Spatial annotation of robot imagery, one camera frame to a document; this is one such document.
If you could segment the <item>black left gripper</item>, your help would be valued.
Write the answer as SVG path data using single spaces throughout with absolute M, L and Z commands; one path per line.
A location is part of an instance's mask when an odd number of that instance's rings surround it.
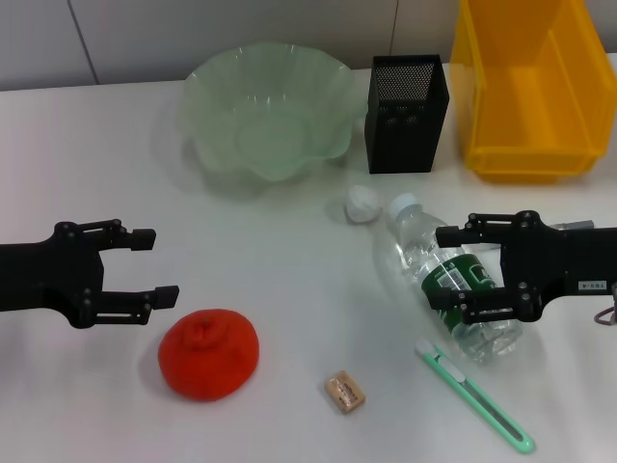
M 178 286 L 149 291 L 102 291 L 99 252 L 150 251 L 153 229 L 127 229 L 120 219 L 60 222 L 40 242 L 1 246 L 1 311 L 50 309 L 74 328 L 147 324 L 152 311 L 172 309 Z

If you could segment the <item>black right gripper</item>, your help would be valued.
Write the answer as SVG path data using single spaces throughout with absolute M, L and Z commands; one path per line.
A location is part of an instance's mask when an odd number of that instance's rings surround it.
M 558 230 L 526 210 L 515 215 L 471 213 L 462 228 L 437 227 L 435 236 L 440 247 L 501 245 L 508 290 L 443 287 L 426 293 L 433 310 L 458 314 L 465 324 L 537 321 L 555 299 L 616 293 L 614 228 Z

